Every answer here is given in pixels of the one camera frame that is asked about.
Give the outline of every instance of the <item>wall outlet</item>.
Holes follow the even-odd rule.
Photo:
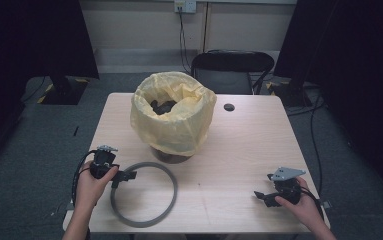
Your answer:
[[[182,9],[182,12],[185,12],[185,1],[175,0],[173,7],[174,12],[179,12],[179,9]]]
[[[196,1],[186,1],[185,2],[185,12],[186,13],[195,13],[197,12],[197,3]]]
[[[197,2],[196,0],[175,0],[174,12],[179,12],[179,9],[181,9],[182,13],[196,13]]]

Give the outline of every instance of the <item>wooden table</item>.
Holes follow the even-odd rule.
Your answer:
[[[108,97],[90,149],[118,148],[115,163],[125,169],[139,162],[158,162],[178,181],[178,198],[169,215],[148,228],[121,223],[110,205],[110,184],[93,211],[92,232],[116,233],[298,233],[307,228],[284,208],[267,208],[253,191],[273,193],[267,174],[280,166],[305,170],[302,177],[318,197],[297,140],[279,98],[217,95],[213,121],[201,150],[185,162],[163,163],[130,126],[131,93]],[[228,112],[230,103],[235,110]],[[158,169],[138,170],[122,182],[117,205],[125,217],[150,220],[162,213],[173,195],[169,177]],[[67,227],[73,211],[68,211]]]

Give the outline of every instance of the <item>dark object in bag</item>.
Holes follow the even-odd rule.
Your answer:
[[[158,106],[159,103],[157,102],[157,100],[154,100],[151,102],[150,106],[153,108],[153,111],[157,115],[162,115],[162,114],[170,112],[170,110],[172,110],[172,107],[175,106],[175,104],[176,102],[172,100],[172,101],[164,102],[162,105]]]

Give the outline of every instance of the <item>gray carpet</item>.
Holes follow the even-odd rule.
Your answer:
[[[150,73],[101,74],[88,84],[77,106],[36,104],[50,84],[26,102],[26,109],[0,152],[0,239],[60,239],[72,174],[91,144],[107,96],[134,92]],[[25,98],[41,84],[29,81]],[[314,102],[318,90],[308,90]],[[289,114],[305,109],[287,109]],[[319,169],[310,133],[311,114],[290,116],[309,170],[319,187]],[[322,199],[338,239],[383,239],[383,182],[354,148],[327,107],[315,112],[315,141],[322,163]],[[269,239],[290,239],[274,235]],[[128,239],[92,234],[92,239]],[[313,239],[310,234],[297,239]]]

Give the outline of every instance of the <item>black curtain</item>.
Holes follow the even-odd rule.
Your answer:
[[[78,0],[0,0],[0,129],[27,81],[53,73],[99,78]]]
[[[383,1],[299,0],[275,73],[298,71],[383,179]]]

